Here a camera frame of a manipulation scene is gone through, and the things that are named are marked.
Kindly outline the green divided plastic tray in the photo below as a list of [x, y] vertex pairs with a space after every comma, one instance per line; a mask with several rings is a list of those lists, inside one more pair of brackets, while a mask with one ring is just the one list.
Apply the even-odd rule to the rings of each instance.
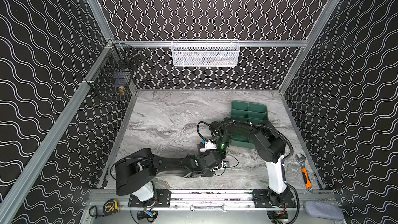
[[[262, 123], [264, 120], [268, 120], [268, 110], [264, 104], [233, 101], [230, 116], [238, 121]], [[242, 136], [233, 136], [230, 145], [255, 149], [253, 141]]]

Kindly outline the purple striped sock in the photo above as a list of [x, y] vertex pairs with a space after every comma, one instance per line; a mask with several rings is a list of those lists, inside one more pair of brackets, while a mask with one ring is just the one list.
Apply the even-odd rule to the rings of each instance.
[[200, 155], [208, 154], [208, 150], [206, 149], [205, 143], [198, 143], [198, 152]]

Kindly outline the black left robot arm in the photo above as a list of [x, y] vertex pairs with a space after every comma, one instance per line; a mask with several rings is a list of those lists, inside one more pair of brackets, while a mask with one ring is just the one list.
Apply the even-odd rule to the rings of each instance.
[[226, 153], [217, 150], [207, 155], [166, 158], [154, 155], [150, 148], [143, 148], [115, 163], [116, 194], [130, 195], [160, 176], [213, 176], [225, 158]]

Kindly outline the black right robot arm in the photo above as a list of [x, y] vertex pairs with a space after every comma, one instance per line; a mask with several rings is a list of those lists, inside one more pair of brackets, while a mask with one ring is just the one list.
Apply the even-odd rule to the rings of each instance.
[[285, 204], [285, 198], [290, 192], [290, 186], [285, 176], [285, 161], [294, 152], [290, 141], [277, 131], [269, 121], [252, 123], [225, 118], [214, 121], [209, 125], [209, 130], [217, 140], [217, 151], [222, 152], [222, 146], [234, 136], [251, 140], [255, 149], [266, 162], [268, 173], [268, 201], [270, 205], [280, 207]]

